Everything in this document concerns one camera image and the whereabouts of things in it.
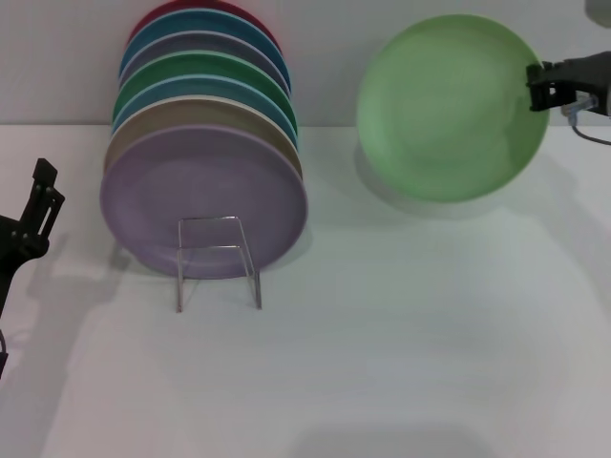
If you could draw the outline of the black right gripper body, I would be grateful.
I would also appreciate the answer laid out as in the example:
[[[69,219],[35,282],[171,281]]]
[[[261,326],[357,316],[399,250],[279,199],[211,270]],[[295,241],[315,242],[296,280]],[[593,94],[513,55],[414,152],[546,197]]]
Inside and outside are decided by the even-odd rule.
[[[565,79],[578,92],[598,100],[593,113],[610,114],[610,51],[564,61]]]

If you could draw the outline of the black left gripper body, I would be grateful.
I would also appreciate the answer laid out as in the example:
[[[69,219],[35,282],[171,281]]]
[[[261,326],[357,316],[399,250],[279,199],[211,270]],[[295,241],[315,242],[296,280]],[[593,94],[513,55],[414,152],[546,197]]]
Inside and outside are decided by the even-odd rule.
[[[49,250],[49,232],[43,219],[15,220],[1,217],[1,310],[17,270],[30,260],[37,260]]]

